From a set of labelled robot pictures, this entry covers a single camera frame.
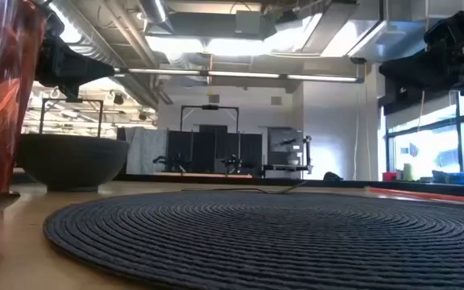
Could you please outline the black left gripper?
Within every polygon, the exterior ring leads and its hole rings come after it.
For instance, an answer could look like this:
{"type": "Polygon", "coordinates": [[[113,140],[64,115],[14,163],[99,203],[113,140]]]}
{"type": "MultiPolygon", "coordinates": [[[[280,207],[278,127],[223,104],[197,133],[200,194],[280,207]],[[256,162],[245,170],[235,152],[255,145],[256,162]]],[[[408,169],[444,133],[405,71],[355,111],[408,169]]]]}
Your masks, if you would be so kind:
{"type": "Polygon", "coordinates": [[[56,13],[44,11],[43,14],[45,32],[35,70],[35,79],[41,85],[57,87],[67,99],[74,100],[78,98],[80,85],[115,74],[112,65],[73,51],[60,38],[64,24],[56,13]]]}

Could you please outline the dark grey ribbed bowl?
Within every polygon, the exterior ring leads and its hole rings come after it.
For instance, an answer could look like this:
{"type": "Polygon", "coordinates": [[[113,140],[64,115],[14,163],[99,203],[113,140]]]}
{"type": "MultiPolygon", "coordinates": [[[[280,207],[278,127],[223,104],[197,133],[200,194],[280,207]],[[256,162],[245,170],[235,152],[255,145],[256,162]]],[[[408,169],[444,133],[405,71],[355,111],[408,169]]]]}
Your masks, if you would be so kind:
{"type": "Polygon", "coordinates": [[[94,191],[121,171],[129,144],[80,135],[22,135],[18,166],[50,191],[94,191]]]}

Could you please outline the red translucent plastic cup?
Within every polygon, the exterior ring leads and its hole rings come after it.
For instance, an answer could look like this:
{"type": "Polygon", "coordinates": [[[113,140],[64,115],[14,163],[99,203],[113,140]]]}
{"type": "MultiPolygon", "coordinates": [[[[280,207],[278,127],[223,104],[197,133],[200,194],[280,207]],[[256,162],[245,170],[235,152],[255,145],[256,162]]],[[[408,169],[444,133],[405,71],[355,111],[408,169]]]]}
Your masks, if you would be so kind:
{"type": "Polygon", "coordinates": [[[32,0],[0,0],[0,194],[10,188],[44,31],[32,0]]]}

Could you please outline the red drinking straw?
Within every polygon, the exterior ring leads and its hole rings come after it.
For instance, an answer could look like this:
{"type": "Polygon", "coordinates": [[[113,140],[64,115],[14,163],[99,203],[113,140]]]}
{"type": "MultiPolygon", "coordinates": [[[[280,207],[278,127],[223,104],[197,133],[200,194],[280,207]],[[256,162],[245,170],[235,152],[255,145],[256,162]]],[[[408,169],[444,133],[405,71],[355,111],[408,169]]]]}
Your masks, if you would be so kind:
{"type": "Polygon", "coordinates": [[[371,193],[381,193],[381,194],[392,195],[392,196],[416,197],[416,198],[427,199],[427,200],[456,201],[456,202],[463,202],[464,203],[464,197],[453,196],[453,195],[445,195],[445,194],[438,194],[438,193],[412,192],[412,191],[405,191],[405,190],[396,190],[396,189],[388,189],[388,188],[374,188],[374,187],[366,187],[365,189],[368,192],[371,192],[371,193]]]}

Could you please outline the ceiling light tube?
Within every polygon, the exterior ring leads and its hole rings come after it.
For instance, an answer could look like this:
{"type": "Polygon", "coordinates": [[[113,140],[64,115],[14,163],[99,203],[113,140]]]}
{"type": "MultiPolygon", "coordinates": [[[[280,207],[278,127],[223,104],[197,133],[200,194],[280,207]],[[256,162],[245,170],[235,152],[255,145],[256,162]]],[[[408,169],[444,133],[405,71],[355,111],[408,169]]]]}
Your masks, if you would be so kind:
{"type": "Polygon", "coordinates": [[[245,78],[266,78],[278,79],[280,74],[264,72],[227,72],[227,71],[208,71],[210,77],[245,77],[245,78]]]}
{"type": "Polygon", "coordinates": [[[288,74],[287,78],[294,81],[319,81],[319,82],[357,82],[357,77],[336,77],[336,76],[321,76],[321,75],[294,75],[288,74]]]}
{"type": "Polygon", "coordinates": [[[161,69],[161,68],[128,68],[129,73],[144,73],[158,75],[200,76],[199,70],[161,69]]]}

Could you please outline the grey curtain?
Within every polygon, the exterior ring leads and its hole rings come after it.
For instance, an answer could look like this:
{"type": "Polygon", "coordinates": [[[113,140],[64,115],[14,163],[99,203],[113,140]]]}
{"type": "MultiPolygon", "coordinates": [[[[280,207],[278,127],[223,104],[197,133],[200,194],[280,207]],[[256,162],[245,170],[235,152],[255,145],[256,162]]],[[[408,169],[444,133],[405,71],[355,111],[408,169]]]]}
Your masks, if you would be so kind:
{"type": "Polygon", "coordinates": [[[164,169],[163,164],[155,164],[154,159],[165,155],[168,132],[148,130],[143,127],[125,129],[129,150],[126,160],[126,173],[131,175],[153,175],[164,169]]]}

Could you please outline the blue bag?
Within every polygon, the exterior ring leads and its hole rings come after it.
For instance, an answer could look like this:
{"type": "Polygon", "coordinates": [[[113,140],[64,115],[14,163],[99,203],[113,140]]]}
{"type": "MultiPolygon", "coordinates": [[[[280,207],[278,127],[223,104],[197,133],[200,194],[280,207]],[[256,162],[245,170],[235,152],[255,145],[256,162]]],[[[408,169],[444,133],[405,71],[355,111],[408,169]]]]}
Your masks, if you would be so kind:
{"type": "Polygon", "coordinates": [[[464,185],[464,172],[432,171],[433,183],[464,185]]]}

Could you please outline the black partition panels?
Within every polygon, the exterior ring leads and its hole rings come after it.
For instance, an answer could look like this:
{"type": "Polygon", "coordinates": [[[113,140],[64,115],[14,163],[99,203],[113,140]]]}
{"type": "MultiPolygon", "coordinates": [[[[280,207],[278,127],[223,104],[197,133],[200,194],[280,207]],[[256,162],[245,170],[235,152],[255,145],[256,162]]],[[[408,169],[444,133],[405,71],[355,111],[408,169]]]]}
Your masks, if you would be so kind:
{"type": "Polygon", "coordinates": [[[167,158],[173,171],[250,174],[257,176],[263,158],[263,136],[230,133],[226,126],[202,125],[198,131],[168,132],[167,158]]]}

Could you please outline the grey ceiling box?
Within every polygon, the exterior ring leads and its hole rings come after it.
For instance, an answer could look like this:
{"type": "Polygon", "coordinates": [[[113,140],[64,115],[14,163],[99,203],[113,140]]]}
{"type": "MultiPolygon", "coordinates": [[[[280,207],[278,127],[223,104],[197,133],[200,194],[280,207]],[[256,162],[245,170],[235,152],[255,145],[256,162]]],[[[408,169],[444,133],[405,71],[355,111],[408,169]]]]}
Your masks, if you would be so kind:
{"type": "Polygon", "coordinates": [[[261,30],[261,14],[258,11],[237,10],[235,14],[237,34],[254,35],[261,30]]]}

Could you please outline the round dark woven placemat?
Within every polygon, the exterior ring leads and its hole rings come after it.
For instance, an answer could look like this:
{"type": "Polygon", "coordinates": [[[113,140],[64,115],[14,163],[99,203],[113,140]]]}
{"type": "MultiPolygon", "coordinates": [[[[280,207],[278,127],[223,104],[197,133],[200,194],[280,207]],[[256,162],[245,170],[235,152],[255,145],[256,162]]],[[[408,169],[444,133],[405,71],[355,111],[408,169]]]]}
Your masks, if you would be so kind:
{"type": "Polygon", "coordinates": [[[464,205],[200,191],[59,209],[43,232],[90,267],[173,290],[464,290],[464,205]]]}

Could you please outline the silver round ventilation duct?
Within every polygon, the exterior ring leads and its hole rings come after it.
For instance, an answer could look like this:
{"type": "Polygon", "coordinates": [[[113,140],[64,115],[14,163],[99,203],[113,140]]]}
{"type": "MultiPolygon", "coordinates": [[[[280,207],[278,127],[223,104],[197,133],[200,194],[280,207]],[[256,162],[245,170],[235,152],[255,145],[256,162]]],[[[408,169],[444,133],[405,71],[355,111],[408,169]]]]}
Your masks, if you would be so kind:
{"type": "Polygon", "coordinates": [[[164,0],[138,0],[139,9],[143,17],[151,24],[164,29],[167,33],[173,33],[172,24],[168,18],[164,0]]]}

